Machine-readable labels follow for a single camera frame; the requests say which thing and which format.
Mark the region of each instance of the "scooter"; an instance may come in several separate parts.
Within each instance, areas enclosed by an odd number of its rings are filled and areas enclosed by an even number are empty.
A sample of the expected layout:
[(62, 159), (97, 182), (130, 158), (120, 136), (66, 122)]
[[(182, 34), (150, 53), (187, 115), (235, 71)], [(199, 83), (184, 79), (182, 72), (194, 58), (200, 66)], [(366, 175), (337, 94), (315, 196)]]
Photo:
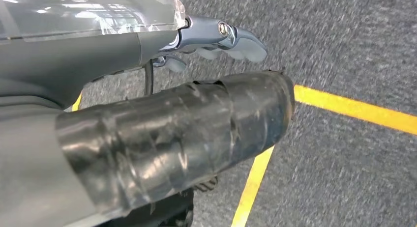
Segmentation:
[[(276, 144), (293, 83), (262, 71), (153, 94), (176, 53), (262, 62), (265, 46), (179, 0), (0, 0), (0, 225), (189, 227), (195, 190)], [(86, 84), (145, 70), (144, 97), (66, 113)]]

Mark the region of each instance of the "yellow road marking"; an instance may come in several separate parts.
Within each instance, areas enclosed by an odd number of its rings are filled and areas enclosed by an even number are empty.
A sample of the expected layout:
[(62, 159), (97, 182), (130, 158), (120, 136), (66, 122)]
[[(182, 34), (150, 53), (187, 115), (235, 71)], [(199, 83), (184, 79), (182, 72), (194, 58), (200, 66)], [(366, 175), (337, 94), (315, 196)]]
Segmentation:
[(75, 103), (72, 105), (71, 110), (73, 112), (78, 111), (78, 108), (80, 107), (80, 103), (81, 103), (81, 93), (80, 93), (80, 96), (78, 96), (77, 101), (75, 101)]
[(235, 217), (233, 218), (232, 227), (243, 227), (246, 225), (249, 212), (252, 209), (252, 204), (255, 201), (259, 186), (264, 178), (264, 173), (267, 169), (272, 152), (273, 147), (258, 155), (253, 161), (245, 188), (243, 189), (242, 196), (240, 197)]
[[(380, 108), (301, 85), (296, 85), (294, 91), (297, 102), (417, 135), (417, 116)], [(232, 227), (244, 227), (246, 225), (272, 150), (273, 148), (270, 148), (255, 158), (240, 197)]]
[(296, 85), (296, 101), (417, 135), (417, 116)]

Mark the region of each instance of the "motorcycle handlebar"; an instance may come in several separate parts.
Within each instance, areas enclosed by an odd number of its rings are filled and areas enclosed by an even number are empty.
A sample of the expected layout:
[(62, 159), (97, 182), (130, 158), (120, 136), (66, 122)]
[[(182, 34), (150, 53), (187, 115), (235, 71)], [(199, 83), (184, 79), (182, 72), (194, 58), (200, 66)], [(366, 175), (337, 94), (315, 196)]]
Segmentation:
[(242, 73), (63, 113), (56, 130), (96, 209), (113, 219), (262, 153), (294, 107), (287, 76)]

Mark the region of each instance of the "asphalt road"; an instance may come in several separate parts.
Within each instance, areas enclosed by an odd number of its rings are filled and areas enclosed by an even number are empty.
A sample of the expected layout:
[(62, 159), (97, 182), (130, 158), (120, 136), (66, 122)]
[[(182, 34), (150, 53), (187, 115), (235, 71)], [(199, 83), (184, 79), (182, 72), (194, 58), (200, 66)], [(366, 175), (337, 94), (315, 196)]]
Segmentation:
[[(417, 0), (181, 0), (268, 46), (262, 64), (184, 56), (189, 71), (155, 73), (157, 91), (185, 81), (281, 69), (300, 85), (417, 115)], [(141, 96), (142, 73), (84, 90), (81, 107)], [(196, 197), (196, 227), (230, 226), (252, 161)], [(275, 149), (249, 227), (414, 227), (417, 137), (298, 105)]]

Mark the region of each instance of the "chrome brake lever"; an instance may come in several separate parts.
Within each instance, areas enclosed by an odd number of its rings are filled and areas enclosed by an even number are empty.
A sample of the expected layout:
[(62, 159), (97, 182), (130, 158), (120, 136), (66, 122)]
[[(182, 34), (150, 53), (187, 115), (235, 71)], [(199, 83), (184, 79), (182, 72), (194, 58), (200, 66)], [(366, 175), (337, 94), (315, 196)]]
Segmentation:
[(160, 50), (160, 56), (172, 52), (197, 52), (214, 59), (219, 51), (224, 51), (233, 58), (247, 58), (253, 62), (260, 62), (267, 56), (263, 43), (247, 30), (206, 17), (188, 16), (187, 22), (187, 27), (179, 30), (174, 42)]

